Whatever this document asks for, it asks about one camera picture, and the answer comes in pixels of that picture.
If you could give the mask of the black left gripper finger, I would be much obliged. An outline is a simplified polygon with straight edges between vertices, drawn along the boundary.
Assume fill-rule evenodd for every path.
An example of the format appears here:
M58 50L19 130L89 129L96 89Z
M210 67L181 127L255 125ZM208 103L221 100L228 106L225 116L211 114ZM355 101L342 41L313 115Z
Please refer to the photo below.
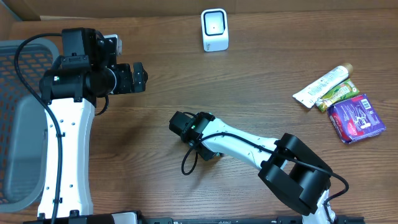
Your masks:
M148 73L145 71L141 62L135 62L133 64L133 70L133 77L135 80L148 80Z
M145 80L135 80L134 81L134 93L142 93L146 90Z

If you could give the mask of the white green cosmetic tube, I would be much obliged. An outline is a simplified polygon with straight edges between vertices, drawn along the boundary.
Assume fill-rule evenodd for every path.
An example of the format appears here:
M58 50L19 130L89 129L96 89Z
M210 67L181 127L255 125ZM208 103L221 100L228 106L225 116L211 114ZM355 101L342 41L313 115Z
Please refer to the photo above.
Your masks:
M352 64L343 63L307 85L304 89L293 94L292 97L306 108L311 109L319 98L337 86L337 84L347 79L352 72Z

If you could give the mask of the green yellow snack pouch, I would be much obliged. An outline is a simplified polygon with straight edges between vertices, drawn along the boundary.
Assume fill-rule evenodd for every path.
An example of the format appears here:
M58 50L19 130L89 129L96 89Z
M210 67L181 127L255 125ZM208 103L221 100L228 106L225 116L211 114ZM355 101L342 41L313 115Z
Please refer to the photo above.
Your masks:
M315 105L323 113L333 104L359 95L360 90L350 78L333 87L324 96L319 98Z

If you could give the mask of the purple sanitary pad pack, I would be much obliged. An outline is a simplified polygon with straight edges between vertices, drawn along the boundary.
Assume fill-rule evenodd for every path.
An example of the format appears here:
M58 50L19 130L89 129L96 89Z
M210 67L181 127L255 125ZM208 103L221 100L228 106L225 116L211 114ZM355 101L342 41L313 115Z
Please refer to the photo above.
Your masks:
M386 130L367 94L335 103L327 109L327 114L340 140L346 144L377 136Z

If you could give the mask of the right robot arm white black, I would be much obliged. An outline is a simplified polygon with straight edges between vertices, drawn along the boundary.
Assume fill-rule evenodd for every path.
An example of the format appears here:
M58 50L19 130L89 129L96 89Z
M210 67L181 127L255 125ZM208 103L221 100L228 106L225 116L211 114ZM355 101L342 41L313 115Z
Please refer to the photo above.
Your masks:
M259 171L259 178L303 223L334 223L327 198L332 169L298 137L264 138L233 128L210 113L176 112L169 129L208 161L226 154Z

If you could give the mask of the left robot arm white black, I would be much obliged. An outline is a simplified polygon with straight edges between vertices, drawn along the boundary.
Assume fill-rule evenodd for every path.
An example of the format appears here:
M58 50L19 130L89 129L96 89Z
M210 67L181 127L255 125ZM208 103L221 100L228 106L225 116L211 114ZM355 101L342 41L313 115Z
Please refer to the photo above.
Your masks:
M57 222L93 214L88 163L98 98L145 91L142 63L117 63L122 41L95 29L64 29L63 55L39 82L47 118L47 162L38 219Z

